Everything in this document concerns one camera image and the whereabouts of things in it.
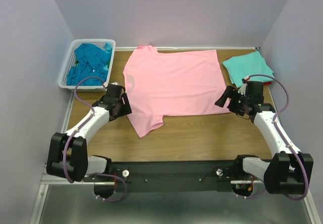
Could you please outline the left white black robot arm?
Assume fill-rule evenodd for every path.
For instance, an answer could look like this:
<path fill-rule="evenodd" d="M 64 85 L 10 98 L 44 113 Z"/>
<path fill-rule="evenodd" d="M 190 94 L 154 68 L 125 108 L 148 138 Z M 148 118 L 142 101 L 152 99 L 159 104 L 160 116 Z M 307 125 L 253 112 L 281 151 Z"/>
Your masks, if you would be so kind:
<path fill-rule="evenodd" d="M 93 136 L 107 123 L 129 115 L 132 110 L 124 86 L 109 83 L 105 95 L 90 105 L 88 114 L 73 128 L 51 137 L 46 163 L 46 173 L 80 182 L 86 176 L 96 176 L 107 181 L 112 175 L 112 160 L 88 156 L 87 145 Z"/>

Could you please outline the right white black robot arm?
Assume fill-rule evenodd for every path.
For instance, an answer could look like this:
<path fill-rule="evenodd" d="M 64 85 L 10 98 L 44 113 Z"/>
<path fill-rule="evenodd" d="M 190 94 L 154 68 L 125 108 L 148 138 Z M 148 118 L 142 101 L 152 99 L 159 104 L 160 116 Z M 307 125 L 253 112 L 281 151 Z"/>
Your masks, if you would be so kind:
<path fill-rule="evenodd" d="M 305 198 L 313 158 L 295 146 L 280 124 L 274 107 L 264 102 L 263 83 L 243 80 L 239 89 L 227 86 L 215 105 L 224 107 L 226 102 L 230 112 L 249 117 L 262 133 L 272 154 L 270 162 L 253 155 L 237 156 L 232 167 L 233 176 L 242 180 L 252 175 L 264 183 L 270 194 L 283 194 L 293 200 Z"/>

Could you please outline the pink t shirt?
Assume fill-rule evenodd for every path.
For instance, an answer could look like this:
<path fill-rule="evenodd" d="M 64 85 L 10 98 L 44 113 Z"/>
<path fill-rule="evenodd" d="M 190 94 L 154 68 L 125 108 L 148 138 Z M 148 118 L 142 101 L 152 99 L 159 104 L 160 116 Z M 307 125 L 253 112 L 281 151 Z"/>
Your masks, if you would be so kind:
<path fill-rule="evenodd" d="M 165 116 L 228 113 L 215 105 L 226 89 L 216 50 L 161 53 L 139 46 L 123 75 L 132 109 L 128 118 L 140 138 L 161 127 Z"/>

